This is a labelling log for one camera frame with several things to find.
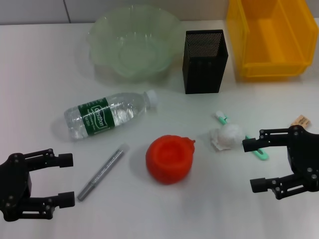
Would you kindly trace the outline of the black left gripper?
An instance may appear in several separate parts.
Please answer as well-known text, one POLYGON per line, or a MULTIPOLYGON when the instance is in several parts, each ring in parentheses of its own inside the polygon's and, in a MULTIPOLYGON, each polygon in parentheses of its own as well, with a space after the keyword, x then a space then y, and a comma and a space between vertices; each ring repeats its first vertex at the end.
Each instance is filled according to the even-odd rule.
POLYGON ((49 148, 28 154, 14 153, 0 165, 0 211, 7 222, 18 219, 51 220, 56 207, 75 206, 74 192, 57 196, 30 198, 30 174, 28 168, 72 167, 73 154, 55 156, 49 148))

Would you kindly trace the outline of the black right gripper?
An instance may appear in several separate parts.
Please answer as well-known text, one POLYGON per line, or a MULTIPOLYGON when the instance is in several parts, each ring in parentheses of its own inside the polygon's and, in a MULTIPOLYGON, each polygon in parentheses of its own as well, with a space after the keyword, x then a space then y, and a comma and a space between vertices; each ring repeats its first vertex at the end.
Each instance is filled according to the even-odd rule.
POLYGON ((287 146, 288 160, 294 174, 281 178, 251 179, 253 193, 273 191, 277 200, 306 191, 319 190, 319 135, 300 125, 281 129, 261 129, 259 138, 242 141, 245 152, 273 146, 287 146))

